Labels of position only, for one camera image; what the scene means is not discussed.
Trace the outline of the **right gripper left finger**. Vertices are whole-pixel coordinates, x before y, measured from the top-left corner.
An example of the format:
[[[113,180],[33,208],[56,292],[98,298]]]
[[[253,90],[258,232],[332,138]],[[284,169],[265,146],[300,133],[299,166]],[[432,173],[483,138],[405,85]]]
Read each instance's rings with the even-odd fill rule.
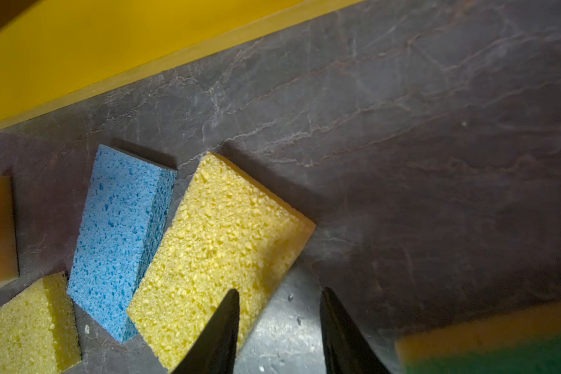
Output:
[[[236,289],[230,289],[193,347],[172,372],[233,373],[239,320],[239,293]]]

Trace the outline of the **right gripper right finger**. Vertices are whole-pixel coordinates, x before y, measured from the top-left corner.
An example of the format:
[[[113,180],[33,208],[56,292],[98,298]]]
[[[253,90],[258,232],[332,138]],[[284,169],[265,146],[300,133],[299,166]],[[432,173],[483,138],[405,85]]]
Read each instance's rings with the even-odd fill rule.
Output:
[[[327,373],[390,373],[331,288],[322,290],[319,314]]]

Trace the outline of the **blue sponge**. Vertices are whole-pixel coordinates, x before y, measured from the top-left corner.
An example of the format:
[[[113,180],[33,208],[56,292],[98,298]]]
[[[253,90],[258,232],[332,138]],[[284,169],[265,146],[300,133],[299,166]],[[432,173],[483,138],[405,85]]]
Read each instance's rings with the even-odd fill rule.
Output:
[[[137,335],[127,309],[164,236],[176,177],[110,146],[96,153],[67,293],[121,344]]]

